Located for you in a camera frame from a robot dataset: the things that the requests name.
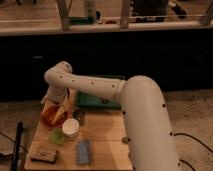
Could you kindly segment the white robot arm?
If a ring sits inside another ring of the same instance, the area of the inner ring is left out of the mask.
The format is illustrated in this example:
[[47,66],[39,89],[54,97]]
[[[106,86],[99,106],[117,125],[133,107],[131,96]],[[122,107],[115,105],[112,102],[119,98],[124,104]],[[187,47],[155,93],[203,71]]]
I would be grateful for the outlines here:
[[64,100],[67,90],[74,89],[120,104],[135,171],[182,171],[164,96],[153,79],[80,76],[61,61],[44,73],[44,80],[53,102]]

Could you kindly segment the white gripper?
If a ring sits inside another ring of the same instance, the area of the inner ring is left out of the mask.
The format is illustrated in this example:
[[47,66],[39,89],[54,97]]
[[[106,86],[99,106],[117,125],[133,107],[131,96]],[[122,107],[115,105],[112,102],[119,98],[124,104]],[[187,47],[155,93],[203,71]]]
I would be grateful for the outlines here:
[[45,96],[42,98],[41,103],[44,104],[48,100],[53,103],[61,103],[67,96],[67,89],[63,87],[50,85],[47,89]]

